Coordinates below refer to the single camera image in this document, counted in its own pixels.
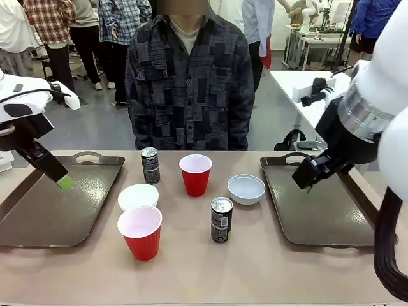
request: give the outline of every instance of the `patchwork shirt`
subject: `patchwork shirt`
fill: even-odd
[[[247,150],[254,80],[244,34],[210,11],[189,56],[159,15],[130,44],[126,94],[136,148]]]

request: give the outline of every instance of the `can lid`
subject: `can lid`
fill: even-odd
[[[211,207],[216,212],[229,212],[232,210],[233,204],[230,199],[219,197],[212,200]]]
[[[156,148],[144,148],[140,154],[144,157],[152,157],[157,154]]]

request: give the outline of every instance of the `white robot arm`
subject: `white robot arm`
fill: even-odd
[[[16,150],[64,189],[71,185],[68,172],[36,141],[54,128],[44,115],[53,100],[72,110],[80,108],[78,96],[60,82],[5,75],[0,70],[0,151]]]

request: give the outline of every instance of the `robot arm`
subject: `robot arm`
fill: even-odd
[[[79,98],[60,82],[5,75],[0,71],[0,150],[16,150],[61,188],[71,185],[65,167],[37,139],[53,130],[45,117],[51,101],[80,108]]]
[[[388,190],[375,224],[374,268],[384,287],[408,302],[408,277],[395,259],[395,227],[403,201],[408,201],[408,36],[398,35],[405,24],[408,1],[402,1],[374,49],[373,59],[358,66],[344,97],[333,99],[316,131],[328,149],[305,159],[293,174],[302,189],[355,164],[379,158]]]

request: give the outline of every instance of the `hand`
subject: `hand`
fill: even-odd
[[[117,39],[117,30],[116,29],[112,29],[112,36]]]
[[[360,40],[361,40],[361,37],[363,36],[363,34],[361,33],[361,34],[357,34],[356,35],[356,42],[357,42],[357,45],[359,45],[360,44]]]

